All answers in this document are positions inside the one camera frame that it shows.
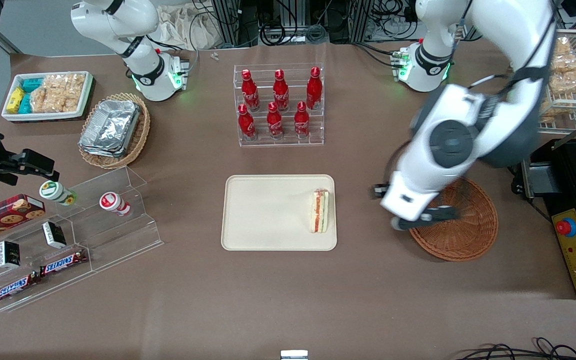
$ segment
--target red button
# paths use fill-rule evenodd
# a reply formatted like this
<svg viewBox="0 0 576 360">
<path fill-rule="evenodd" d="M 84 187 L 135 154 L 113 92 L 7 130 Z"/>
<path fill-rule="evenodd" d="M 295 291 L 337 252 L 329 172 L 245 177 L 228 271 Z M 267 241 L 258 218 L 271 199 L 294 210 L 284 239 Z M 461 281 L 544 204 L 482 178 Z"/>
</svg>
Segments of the red button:
<svg viewBox="0 0 576 360">
<path fill-rule="evenodd" d="M 560 220 L 555 224 L 555 229 L 559 234 L 568 235 L 572 231 L 572 226 L 568 221 Z"/>
</svg>

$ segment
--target white cloth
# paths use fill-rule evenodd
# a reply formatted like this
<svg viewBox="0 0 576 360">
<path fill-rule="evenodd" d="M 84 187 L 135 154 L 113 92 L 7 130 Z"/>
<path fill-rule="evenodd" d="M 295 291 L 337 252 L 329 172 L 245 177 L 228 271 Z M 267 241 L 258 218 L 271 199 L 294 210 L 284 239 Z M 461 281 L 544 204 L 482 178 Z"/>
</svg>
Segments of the white cloth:
<svg viewBox="0 0 576 360">
<path fill-rule="evenodd" d="M 214 12 L 211 2 L 189 2 L 182 5 L 159 5 L 158 38 L 156 41 L 165 44 L 180 46 L 188 50 L 205 50 L 220 45 L 223 41 L 219 23 L 211 14 L 204 13 L 207 10 Z"/>
</svg>

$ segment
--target bottle cap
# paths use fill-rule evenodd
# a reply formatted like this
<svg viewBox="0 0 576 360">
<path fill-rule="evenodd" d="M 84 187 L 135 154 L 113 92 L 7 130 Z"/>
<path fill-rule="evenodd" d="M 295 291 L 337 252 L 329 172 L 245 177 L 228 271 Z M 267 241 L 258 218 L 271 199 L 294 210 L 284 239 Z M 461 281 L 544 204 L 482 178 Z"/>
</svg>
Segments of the bottle cap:
<svg viewBox="0 0 576 360">
<path fill-rule="evenodd" d="M 46 200 L 55 200 L 62 196 L 64 185 L 55 181 L 46 181 L 39 187 L 39 195 Z"/>
<path fill-rule="evenodd" d="M 103 210 L 108 210 L 112 212 L 112 210 L 116 210 L 119 205 L 121 205 L 122 198 L 119 197 L 118 193 L 108 191 L 107 193 L 101 195 L 99 198 L 99 207 Z"/>
</svg>

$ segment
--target cookie box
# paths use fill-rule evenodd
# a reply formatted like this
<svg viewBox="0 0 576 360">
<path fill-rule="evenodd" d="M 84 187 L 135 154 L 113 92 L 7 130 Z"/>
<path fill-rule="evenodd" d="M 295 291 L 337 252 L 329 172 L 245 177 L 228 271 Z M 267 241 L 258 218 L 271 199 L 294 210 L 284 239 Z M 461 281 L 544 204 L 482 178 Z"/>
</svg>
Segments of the cookie box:
<svg viewBox="0 0 576 360">
<path fill-rule="evenodd" d="M 46 214 L 44 203 L 18 194 L 0 202 L 0 233 Z"/>
<path fill-rule="evenodd" d="M 79 96 L 77 110 L 68 112 L 35 112 L 30 114 L 11 114 L 6 111 L 6 104 L 9 103 L 10 97 L 16 88 L 20 87 L 26 79 L 43 79 L 48 75 L 68 75 L 78 73 L 86 75 L 84 85 Z M 1 116 L 11 123 L 43 123 L 50 121 L 67 121 L 83 120 L 78 119 L 83 116 L 90 99 L 90 92 L 93 87 L 93 76 L 88 71 L 63 71 L 63 72 L 38 72 L 38 73 L 20 73 L 12 79 L 12 84 L 7 92 L 6 101 L 1 109 Z"/>
</svg>

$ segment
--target black package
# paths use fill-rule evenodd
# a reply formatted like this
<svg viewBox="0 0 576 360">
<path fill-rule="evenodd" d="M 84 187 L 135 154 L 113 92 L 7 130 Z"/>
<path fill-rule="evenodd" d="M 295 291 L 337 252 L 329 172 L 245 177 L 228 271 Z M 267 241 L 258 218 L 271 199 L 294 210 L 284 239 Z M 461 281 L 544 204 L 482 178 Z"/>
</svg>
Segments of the black package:
<svg viewBox="0 0 576 360">
<path fill-rule="evenodd" d="M 10 241 L 0 241 L 0 268 L 13 269 L 21 265 L 19 244 Z"/>
<path fill-rule="evenodd" d="M 46 221 L 43 223 L 43 235 L 46 237 L 46 243 L 53 248 L 61 249 L 66 246 L 66 237 L 62 227 L 54 222 Z"/>
</svg>

